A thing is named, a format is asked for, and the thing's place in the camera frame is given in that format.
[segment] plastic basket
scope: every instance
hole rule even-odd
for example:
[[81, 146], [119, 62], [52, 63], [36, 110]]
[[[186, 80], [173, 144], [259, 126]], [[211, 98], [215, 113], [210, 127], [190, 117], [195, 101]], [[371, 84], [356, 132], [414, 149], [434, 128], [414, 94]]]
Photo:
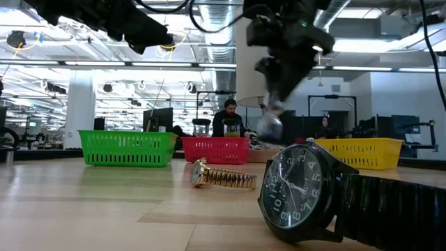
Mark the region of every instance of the plastic basket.
[[316, 143], [340, 161], [357, 169], [395, 169], [402, 140], [398, 139], [317, 139]]
[[248, 161], [249, 139], [242, 137], [183, 137], [188, 162], [206, 158], [209, 164], [241, 165]]
[[177, 136], [168, 132], [80, 130], [85, 164], [163, 167], [174, 154]]

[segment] watch face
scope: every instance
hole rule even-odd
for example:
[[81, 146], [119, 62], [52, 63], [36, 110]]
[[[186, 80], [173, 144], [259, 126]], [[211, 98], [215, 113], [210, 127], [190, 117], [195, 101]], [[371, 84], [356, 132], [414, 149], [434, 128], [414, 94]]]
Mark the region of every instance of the watch face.
[[201, 173], [201, 163], [199, 161], [196, 161], [194, 163], [194, 166], [190, 170], [190, 183], [192, 185], [196, 185], [199, 182], [200, 173]]
[[261, 203], [269, 221], [280, 228], [302, 224], [316, 207], [322, 170], [316, 156], [292, 146], [272, 162], [263, 182]]

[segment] wristwatch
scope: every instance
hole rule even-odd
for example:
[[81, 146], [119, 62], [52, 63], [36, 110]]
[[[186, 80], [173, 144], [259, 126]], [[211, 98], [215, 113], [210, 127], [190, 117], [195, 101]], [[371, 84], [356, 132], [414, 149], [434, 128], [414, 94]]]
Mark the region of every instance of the wristwatch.
[[[268, 162], [259, 197], [283, 241], [347, 237], [382, 250], [446, 250], [445, 204], [441, 188], [359, 175], [313, 142]], [[334, 231], [327, 230], [335, 216]]]
[[190, 183], [199, 188], [204, 184], [221, 185], [228, 188], [256, 188], [257, 176], [225, 169], [211, 169], [202, 158], [190, 170]]

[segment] gold watch band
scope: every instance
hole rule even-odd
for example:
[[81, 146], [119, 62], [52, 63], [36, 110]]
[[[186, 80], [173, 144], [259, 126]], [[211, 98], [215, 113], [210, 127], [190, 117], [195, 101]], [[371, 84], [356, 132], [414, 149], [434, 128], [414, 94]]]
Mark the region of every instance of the gold watch band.
[[228, 188], [256, 188], [257, 176], [225, 169], [209, 169], [204, 181]]

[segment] expandable watch band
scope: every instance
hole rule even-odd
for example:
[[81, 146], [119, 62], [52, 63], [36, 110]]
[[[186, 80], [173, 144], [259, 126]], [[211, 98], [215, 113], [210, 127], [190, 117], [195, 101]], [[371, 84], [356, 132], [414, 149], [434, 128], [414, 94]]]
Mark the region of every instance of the expandable watch band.
[[446, 250], [446, 191], [343, 174], [335, 232], [381, 250]]
[[212, 185], [228, 188], [256, 188], [257, 176], [225, 169], [209, 169], [204, 181]]

